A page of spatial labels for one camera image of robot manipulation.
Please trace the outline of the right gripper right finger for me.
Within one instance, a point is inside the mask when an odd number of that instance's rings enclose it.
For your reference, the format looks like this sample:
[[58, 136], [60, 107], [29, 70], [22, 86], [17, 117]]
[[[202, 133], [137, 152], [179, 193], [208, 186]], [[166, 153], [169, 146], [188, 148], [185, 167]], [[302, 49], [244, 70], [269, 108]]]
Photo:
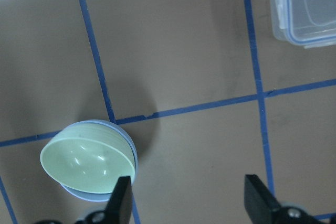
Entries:
[[244, 206], [252, 223], [275, 223], [281, 205], [255, 174], [244, 177]]

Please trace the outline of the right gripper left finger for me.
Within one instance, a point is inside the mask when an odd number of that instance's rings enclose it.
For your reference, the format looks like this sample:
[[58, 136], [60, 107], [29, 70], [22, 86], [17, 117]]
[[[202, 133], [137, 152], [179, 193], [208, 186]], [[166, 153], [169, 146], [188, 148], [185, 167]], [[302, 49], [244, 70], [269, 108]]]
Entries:
[[128, 224], [131, 218], [131, 177], [119, 177], [105, 210], [105, 223]]

